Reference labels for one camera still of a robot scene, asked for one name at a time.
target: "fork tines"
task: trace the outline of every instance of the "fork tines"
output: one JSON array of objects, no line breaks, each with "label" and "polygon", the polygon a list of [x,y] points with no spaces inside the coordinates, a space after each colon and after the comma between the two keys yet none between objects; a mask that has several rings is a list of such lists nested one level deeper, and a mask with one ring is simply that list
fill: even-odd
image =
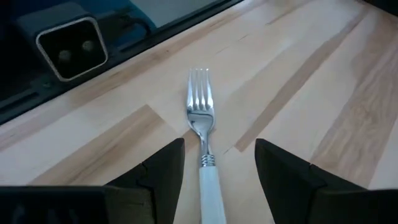
[{"label": "fork tines", "polygon": [[213,96],[209,81],[209,69],[190,69],[188,78],[188,110],[209,110],[213,108]]}]

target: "wood grain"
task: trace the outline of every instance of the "wood grain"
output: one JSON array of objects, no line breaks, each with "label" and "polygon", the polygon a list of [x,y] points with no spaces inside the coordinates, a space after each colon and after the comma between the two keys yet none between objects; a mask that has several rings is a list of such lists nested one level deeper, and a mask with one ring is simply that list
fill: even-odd
[{"label": "wood grain", "polygon": [[273,223],[265,138],[363,187],[398,187],[398,19],[360,1],[245,0],[0,127],[0,184],[101,185],[186,142],[175,223],[200,223],[187,71],[211,71],[228,223]]}]

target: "fork handle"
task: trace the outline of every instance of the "fork handle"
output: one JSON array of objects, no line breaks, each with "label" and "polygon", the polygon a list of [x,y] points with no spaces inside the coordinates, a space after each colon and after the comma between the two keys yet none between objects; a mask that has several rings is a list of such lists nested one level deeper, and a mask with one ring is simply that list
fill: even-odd
[{"label": "fork handle", "polygon": [[216,166],[199,168],[202,224],[226,224],[223,196]]}]

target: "light wood surface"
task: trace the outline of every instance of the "light wood surface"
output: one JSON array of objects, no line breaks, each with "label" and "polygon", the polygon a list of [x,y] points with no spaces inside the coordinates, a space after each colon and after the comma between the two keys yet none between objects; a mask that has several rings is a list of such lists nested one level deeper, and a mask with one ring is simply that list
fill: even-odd
[{"label": "light wood surface", "polygon": [[2,125],[0,184],[104,184],[183,136],[175,223],[199,223],[192,67],[212,72],[228,223],[273,223],[256,138],[363,187],[398,187],[397,19],[344,0],[245,0]]}]

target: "metal fork head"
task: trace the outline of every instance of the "metal fork head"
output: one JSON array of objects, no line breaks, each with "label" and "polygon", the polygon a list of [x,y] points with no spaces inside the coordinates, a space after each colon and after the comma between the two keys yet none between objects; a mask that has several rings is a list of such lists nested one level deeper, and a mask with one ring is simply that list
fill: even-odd
[{"label": "metal fork head", "polygon": [[215,123],[209,70],[191,69],[188,78],[187,116],[199,137],[207,138]]}]

